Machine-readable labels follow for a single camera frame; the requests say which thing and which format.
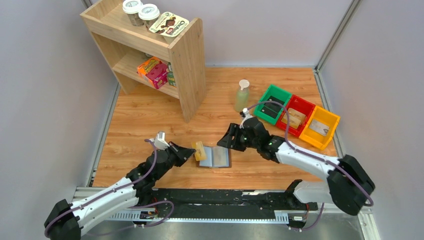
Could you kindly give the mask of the yellow credit card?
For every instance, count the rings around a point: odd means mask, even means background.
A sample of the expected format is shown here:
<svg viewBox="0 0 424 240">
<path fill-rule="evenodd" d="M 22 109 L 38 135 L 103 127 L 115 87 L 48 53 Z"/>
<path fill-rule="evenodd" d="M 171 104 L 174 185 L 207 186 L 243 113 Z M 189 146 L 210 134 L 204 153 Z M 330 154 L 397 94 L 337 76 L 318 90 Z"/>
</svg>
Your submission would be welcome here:
<svg viewBox="0 0 424 240">
<path fill-rule="evenodd" d="M 281 122 L 284 124 L 289 123 L 289 126 L 293 129 L 297 129 L 302 123 L 300 118 L 297 118 L 290 114 L 289 115 L 284 114 L 281 118 Z"/>
<path fill-rule="evenodd" d="M 197 162 L 204 161 L 208 158 L 205 147 L 201 141 L 192 142 L 191 147 L 195 149 L 194 158 Z"/>
</svg>

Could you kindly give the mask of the brown leather card holder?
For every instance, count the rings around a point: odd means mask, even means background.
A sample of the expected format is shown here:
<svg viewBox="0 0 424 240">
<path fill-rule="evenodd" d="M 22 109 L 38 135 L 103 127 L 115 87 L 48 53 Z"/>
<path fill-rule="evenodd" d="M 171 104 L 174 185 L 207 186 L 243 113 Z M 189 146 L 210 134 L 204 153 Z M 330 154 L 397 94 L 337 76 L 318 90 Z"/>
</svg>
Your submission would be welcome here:
<svg viewBox="0 0 424 240">
<path fill-rule="evenodd" d="M 198 162 L 200 168 L 230 168 L 230 150 L 221 146 L 205 146 L 206 159 Z"/>
</svg>

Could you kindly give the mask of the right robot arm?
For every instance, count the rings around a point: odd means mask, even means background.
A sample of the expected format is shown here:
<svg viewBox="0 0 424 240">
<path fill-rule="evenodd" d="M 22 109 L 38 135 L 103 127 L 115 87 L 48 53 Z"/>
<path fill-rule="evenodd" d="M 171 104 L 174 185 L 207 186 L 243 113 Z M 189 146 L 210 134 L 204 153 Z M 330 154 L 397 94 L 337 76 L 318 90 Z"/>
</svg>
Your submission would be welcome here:
<svg viewBox="0 0 424 240">
<path fill-rule="evenodd" d="M 311 184 L 302 181 L 293 192 L 302 203 L 333 203 L 344 213 L 356 216 L 366 206 L 376 186 L 358 160 L 320 154 L 297 146 L 282 136 L 270 134 L 256 117 L 241 125 L 231 123 L 217 145 L 244 152 L 255 149 L 264 159 L 302 169 L 320 178 Z"/>
</svg>

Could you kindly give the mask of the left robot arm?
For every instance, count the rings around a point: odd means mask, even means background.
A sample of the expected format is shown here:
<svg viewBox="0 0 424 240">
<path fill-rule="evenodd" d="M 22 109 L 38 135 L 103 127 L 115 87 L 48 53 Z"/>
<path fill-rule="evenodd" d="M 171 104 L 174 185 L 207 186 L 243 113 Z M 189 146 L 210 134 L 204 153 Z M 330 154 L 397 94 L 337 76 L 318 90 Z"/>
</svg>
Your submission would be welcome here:
<svg viewBox="0 0 424 240">
<path fill-rule="evenodd" d="M 44 235 L 50 240 L 79 240 L 93 227 L 112 215 L 130 208 L 153 208 L 161 201 L 152 201 L 156 182 L 172 167 L 180 167 L 196 152 L 172 141 L 165 149 L 154 148 L 146 161 L 126 176 L 94 195 L 81 200 L 57 202 L 44 223 Z"/>
</svg>

